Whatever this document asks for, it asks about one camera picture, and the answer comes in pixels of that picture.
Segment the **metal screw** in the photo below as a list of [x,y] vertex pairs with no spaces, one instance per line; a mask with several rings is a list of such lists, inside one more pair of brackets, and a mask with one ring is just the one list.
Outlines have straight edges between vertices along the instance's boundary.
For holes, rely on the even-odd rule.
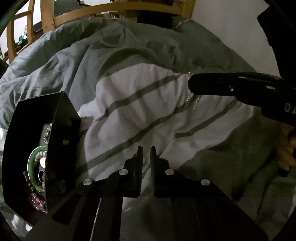
[[88,186],[92,184],[92,179],[91,178],[86,178],[83,180],[83,185]]
[[209,186],[211,182],[210,180],[204,178],[204,179],[201,179],[200,183],[204,186]]
[[166,169],[166,170],[165,170],[165,174],[168,175],[168,176],[171,176],[171,175],[174,175],[175,172],[174,172],[174,170],[172,170],[172,169]]
[[127,170],[127,169],[120,169],[120,170],[119,170],[119,175],[124,176],[124,175],[126,175],[126,174],[128,174],[128,170]]

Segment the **white wall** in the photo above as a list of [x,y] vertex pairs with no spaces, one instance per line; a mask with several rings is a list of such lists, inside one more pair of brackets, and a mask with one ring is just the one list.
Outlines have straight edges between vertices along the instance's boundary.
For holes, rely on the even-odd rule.
[[84,4],[88,4],[88,5],[94,6],[94,5],[109,3],[110,0],[83,0],[83,1],[81,1],[81,3],[82,2]]
[[[26,3],[17,13],[28,11],[29,2]],[[40,13],[40,0],[35,0],[34,5],[34,15],[33,15],[33,24],[36,24],[41,21],[41,13]],[[27,25],[27,17],[22,17],[15,20],[15,43],[17,43],[18,37],[24,33],[25,26]],[[7,51],[7,41],[6,41],[6,29],[3,31],[0,36],[0,45],[2,52]]]
[[272,48],[257,16],[264,0],[195,0],[192,19],[236,51],[256,71],[279,76]]

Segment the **bed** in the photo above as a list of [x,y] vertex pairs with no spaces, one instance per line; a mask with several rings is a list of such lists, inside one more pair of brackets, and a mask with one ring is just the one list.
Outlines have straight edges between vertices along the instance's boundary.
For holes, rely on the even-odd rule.
[[[287,178],[275,175],[270,154],[277,123],[233,97],[192,96],[187,86],[191,73],[254,69],[207,29],[180,17],[173,29],[94,16],[71,21],[118,8],[157,7],[127,2],[57,18],[43,13],[44,35],[17,55],[10,51],[13,59],[0,79],[0,150],[19,100],[65,91],[82,120],[77,183],[108,177],[138,145],[144,148],[141,196],[124,199],[121,240],[174,240],[168,200],[153,196],[151,146],[186,177],[210,179],[272,239],[294,209],[296,186],[293,169]],[[0,205],[11,228],[25,237],[31,227],[5,206],[2,193]]]

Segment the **finger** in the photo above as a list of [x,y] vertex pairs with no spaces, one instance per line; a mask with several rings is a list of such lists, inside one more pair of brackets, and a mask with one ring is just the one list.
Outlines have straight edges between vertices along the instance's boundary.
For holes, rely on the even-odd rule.
[[292,153],[286,152],[283,148],[278,148],[277,155],[279,157],[279,162],[285,163],[290,167],[296,166],[296,160],[294,159]]
[[289,153],[293,153],[294,148],[296,148],[296,147],[290,145],[290,142],[289,142],[288,138],[283,136],[283,134],[280,134],[278,136],[276,144],[277,144],[278,148],[283,148]]
[[295,129],[295,126],[290,126],[286,123],[282,123],[281,124],[281,132],[284,136],[288,136],[289,132],[294,130]]
[[287,165],[287,164],[284,163],[284,162],[281,162],[281,161],[279,161],[279,167],[280,167],[281,169],[285,170],[285,171],[289,171],[289,170],[290,170],[290,166]]
[[293,147],[293,148],[296,148],[296,136],[293,135],[290,137],[289,139],[289,146]]

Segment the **black box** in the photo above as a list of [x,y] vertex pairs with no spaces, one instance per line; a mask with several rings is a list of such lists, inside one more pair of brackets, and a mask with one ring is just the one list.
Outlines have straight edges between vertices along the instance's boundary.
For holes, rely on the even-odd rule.
[[3,150],[3,194],[5,203],[30,225],[46,214],[30,203],[23,175],[28,158],[43,142],[44,127],[52,123],[45,167],[46,206],[51,210],[75,186],[80,121],[65,92],[25,99],[15,108]]

